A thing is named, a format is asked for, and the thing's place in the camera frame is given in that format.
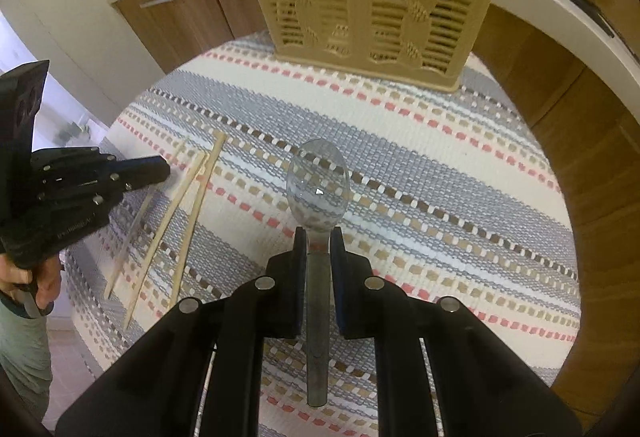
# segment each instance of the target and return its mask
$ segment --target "cabinet handle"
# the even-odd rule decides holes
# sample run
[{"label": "cabinet handle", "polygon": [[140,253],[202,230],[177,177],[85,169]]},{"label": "cabinet handle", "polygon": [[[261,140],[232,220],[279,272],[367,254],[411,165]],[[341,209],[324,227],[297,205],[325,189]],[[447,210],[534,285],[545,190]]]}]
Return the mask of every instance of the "cabinet handle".
[{"label": "cabinet handle", "polygon": [[161,3],[171,3],[174,0],[151,0],[145,3],[140,4],[140,9],[146,9],[148,7],[153,7],[155,5],[160,5]]}]

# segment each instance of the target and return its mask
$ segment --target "white wall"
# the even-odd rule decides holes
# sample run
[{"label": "white wall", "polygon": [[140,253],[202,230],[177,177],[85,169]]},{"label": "white wall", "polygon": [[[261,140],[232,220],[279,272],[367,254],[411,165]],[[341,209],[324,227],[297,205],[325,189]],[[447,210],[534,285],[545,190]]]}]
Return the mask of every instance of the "white wall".
[{"label": "white wall", "polygon": [[50,73],[106,125],[164,75],[106,0],[0,0],[0,11]]},{"label": "white wall", "polygon": [[[0,13],[0,73],[34,61],[36,58]],[[36,116],[33,149],[53,146],[55,137],[69,123],[84,125],[92,119],[87,109],[49,75],[44,85],[42,107]]]}]

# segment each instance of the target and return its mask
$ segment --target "striped rug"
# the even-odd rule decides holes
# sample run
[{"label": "striped rug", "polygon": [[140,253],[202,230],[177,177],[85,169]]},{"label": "striped rug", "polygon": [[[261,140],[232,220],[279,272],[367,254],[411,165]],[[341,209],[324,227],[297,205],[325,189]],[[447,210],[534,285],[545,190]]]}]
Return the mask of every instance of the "striped rug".
[{"label": "striped rug", "polygon": [[[145,191],[128,194],[111,224],[71,248],[74,322],[106,369],[166,312],[182,232],[198,186],[175,214],[143,283],[133,321],[123,305],[151,239],[196,153],[214,130],[227,141],[209,182],[181,297],[212,301],[288,251],[290,151],[325,138],[344,155],[353,200],[342,223],[348,251],[407,294],[453,295],[548,384],[580,321],[575,248],[556,176],[522,118],[471,56],[453,94],[278,62],[265,34],[193,59],[131,103],[102,150],[119,158],[169,157],[174,166],[130,244],[111,299],[102,292]],[[268,340],[262,373],[264,436],[378,433],[372,341],[332,327],[329,403],[305,403],[305,341]]]}]

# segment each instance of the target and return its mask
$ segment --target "person's arm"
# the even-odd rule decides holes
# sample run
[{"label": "person's arm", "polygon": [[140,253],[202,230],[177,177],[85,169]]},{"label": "person's arm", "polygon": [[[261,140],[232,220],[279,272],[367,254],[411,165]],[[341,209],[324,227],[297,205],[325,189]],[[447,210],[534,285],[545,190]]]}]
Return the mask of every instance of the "person's arm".
[{"label": "person's arm", "polygon": [[[60,260],[49,258],[35,272],[36,303],[44,309],[60,295]],[[31,271],[18,269],[0,255],[0,290],[5,294],[12,296],[12,284],[29,283],[31,277]],[[46,318],[21,318],[0,304],[0,366],[29,411],[42,421],[49,406],[52,381]]]}]

